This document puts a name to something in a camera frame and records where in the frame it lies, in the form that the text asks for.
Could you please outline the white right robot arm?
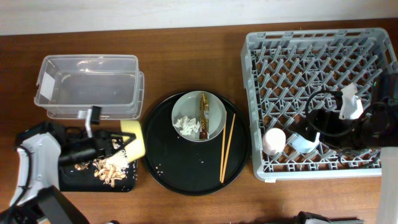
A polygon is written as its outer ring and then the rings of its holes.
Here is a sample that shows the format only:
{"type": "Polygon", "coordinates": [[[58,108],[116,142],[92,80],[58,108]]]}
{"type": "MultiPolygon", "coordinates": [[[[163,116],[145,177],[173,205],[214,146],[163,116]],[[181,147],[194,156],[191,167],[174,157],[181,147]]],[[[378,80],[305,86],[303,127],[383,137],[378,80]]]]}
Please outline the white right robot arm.
{"type": "Polygon", "coordinates": [[[316,91],[308,98],[305,119],[295,132],[306,142],[320,141],[339,149],[339,159],[350,151],[379,150],[376,158],[365,165],[369,167],[377,160],[382,163],[377,222],[397,223],[397,74],[376,78],[367,108],[363,108],[357,92],[353,83],[340,91],[316,91]],[[310,109],[317,95],[333,96],[340,110],[310,109]]]}

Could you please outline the gold snack wrapper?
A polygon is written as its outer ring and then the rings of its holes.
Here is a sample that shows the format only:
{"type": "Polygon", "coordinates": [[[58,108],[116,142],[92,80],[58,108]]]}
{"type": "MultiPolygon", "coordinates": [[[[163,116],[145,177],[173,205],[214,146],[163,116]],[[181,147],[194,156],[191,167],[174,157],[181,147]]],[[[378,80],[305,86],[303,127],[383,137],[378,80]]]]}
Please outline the gold snack wrapper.
{"type": "Polygon", "coordinates": [[[202,93],[200,98],[200,139],[209,138],[209,107],[207,95],[202,93]]]}

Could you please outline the blue plastic cup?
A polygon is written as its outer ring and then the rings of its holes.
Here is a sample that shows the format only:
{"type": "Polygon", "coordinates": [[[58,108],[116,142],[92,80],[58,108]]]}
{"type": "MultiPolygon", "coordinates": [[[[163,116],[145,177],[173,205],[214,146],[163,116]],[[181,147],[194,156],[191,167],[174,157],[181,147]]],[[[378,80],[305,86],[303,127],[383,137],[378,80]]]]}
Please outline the blue plastic cup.
{"type": "Polygon", "coordinates": [[[317,133],[314,142],[306,140],[303,136],[296,134],[296,138],[291,142],[292,147],[303,154],[312,152],[320,143],[320,133],[317,133]]]}

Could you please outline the yellow bowl with food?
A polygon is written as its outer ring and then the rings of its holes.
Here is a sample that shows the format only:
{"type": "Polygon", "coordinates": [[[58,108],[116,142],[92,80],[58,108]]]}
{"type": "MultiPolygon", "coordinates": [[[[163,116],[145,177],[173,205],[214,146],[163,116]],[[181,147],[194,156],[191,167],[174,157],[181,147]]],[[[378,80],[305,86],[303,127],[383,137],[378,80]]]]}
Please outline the yellow bowl with food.
{"type": "Polygon", "coordinates": [[[128,162],[134,162],[146,154],[142,128],[136,120],[120,120],[121,131],[136,135],[135,140],[130,142],[125,148],[128,162]]]}

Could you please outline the white tissue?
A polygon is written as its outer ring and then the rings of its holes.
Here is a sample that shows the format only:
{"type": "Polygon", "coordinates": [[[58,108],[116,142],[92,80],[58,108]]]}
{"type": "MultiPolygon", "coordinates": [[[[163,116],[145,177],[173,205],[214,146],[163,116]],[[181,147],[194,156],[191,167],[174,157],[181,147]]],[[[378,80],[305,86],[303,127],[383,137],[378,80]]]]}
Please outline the white tissue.
{"type": "Polygon", "coordinates": [[[174,123],[174,127],[178,129],[178,132],[182,136],[189,136],[192,133],[198,133],[200,128],[200,122],[195,118],[188,118],[184,116],[174,123]]]}

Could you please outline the pink plastic cup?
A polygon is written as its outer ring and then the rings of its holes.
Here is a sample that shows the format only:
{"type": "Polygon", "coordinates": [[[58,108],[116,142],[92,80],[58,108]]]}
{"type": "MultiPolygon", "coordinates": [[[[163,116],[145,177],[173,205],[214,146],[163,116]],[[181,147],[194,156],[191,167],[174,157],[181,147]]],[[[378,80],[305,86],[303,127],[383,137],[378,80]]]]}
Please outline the pink plastic cup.
{"type": "Polygon", "coordinates": [[[263,152],[269,156],[274,156],[284,150],[286,135],[279,128],[268,129],[262,137],[263,152]]]}

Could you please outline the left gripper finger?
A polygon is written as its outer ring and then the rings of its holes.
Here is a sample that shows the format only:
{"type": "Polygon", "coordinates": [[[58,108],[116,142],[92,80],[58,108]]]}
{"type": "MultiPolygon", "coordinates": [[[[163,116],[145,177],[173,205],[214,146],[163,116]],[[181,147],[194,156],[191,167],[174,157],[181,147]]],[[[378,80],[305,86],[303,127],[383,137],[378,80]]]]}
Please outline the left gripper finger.
{"type": "Polygon", "coordinates": [[[134,133],[126,133],[126,132],[110,132],[110,136],[116,136],[116,137],[127,137],[127,138],[136,138],[136,135],[134,133]]]}
{"type": "Polygon", "coordinates": [[[119,151],[124,151],[125,155],[133,156],[134,147],[132,145],[136,137],[128,137],[126,141],[122,137],[111,137],[111,155],[117,154],[119,151]]]}

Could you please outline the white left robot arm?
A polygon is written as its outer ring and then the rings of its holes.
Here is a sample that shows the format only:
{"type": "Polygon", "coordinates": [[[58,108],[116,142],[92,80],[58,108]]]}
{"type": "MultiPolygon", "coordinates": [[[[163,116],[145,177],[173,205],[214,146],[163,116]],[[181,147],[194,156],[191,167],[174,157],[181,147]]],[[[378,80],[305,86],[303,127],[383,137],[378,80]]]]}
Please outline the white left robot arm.
{"type": "Polygon", "coordinates": [[[66,127],[44,121],[17,135],[18,183],[1,223],[87,223],[63,194],[128,192],[145,154],[141,125],[122,120],[120,131],[66,127]]]}

